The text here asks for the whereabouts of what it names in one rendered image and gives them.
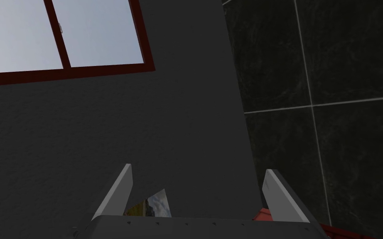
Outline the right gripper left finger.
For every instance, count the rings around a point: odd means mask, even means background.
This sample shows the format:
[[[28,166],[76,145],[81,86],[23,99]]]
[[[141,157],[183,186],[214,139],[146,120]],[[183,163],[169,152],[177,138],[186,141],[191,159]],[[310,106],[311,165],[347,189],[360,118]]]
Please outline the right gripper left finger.
[[[132,187],[132,166],[126,164],[91,219],[100,215],[122,216]]]

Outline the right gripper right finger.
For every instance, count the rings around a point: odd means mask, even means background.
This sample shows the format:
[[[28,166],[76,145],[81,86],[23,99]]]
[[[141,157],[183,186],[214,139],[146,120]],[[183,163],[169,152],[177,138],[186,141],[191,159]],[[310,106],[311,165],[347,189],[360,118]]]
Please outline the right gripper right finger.
[[[266,170],[262,192],[272,216],[272,221],[261,222],[262,229],[319,228],[272,169]]]

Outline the landscape picture on wall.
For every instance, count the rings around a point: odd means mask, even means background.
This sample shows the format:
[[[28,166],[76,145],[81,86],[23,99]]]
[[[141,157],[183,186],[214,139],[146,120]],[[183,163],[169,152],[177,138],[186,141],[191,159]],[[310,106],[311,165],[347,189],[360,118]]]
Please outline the landscape picture on wall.
[[[127,209],[124,216],[172,217],[165,189]]]

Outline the red framed window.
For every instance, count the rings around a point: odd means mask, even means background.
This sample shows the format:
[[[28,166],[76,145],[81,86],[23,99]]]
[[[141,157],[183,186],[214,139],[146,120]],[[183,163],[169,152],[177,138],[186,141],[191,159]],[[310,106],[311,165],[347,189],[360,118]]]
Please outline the red framed window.
[[[154,70],[139,0],[0,0],[0,85]]]

